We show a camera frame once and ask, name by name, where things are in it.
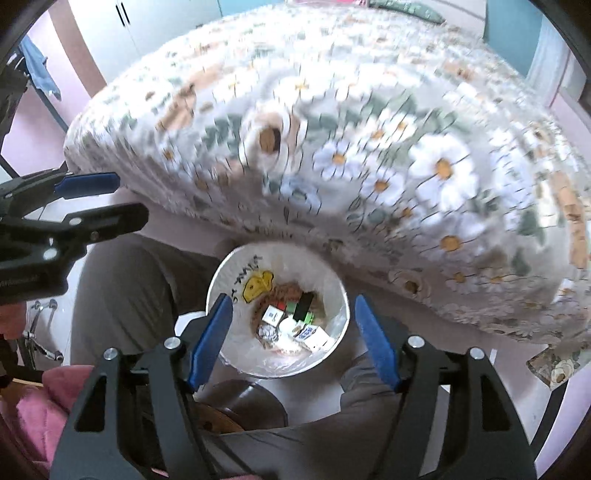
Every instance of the pink cushion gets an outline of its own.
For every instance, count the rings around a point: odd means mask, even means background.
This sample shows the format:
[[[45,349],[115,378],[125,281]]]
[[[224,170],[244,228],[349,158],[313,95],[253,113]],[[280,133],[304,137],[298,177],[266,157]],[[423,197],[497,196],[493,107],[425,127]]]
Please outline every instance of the pink cushion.
[[[46,475],[56,454],[57,443],[78,393],[93,367],[79,365],[48,370],[43,388],[25,387],[15,408],[0,398],[0,414],[22,452]],[[242,476],[233,480],[260,480]]]

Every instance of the gray pants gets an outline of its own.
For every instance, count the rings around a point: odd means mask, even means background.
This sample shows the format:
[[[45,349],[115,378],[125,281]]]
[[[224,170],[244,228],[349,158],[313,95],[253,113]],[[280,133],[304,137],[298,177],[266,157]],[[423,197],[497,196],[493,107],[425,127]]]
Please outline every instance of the gray pants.
[[[178,315],[204,310],[219,261],[125,235],[95,246],[78,287],[72,363],[95,364],[116,346],[154,347],[174,334]],[[340,413],[295,427],[205,436],[224,478],[254,473],[279,480],[365,480],[397,415],[400,397],[361,356],[341,379]]]

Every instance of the blanket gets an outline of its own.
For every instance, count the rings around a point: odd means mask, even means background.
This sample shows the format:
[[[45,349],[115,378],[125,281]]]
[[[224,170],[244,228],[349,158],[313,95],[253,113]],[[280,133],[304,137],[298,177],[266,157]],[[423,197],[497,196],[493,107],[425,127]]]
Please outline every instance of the blanket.
[[[171,212],[546,343],[530,368],[551,388],[591,359],[589,167],[456,27],[338,5],[222,18],[98,93],[64,150]]]

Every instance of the wardrobe door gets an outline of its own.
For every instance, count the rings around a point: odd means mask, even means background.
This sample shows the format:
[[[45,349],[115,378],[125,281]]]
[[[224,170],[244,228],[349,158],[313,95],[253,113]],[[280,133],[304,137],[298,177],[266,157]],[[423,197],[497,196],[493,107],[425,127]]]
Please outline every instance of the wardrobe door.
[[[121,0],[119,6],[142,55],[222,16],[217,0]]]
[[[70,6],[88,50],[107,83],[141,57],[117,2],[70,0]]]

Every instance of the pillow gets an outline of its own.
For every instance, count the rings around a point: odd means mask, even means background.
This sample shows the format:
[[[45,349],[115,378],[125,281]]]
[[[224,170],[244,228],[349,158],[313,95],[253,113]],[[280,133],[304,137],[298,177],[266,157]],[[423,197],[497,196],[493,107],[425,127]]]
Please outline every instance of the pillow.
[[[437,25],[441,25],[445,22],[445,18],[443,18],[434,9],[415,2],[402,2],[398,0],[369,0],[369,7],[402,12],[414,17],[422,18],[423,20],[435,23]]]

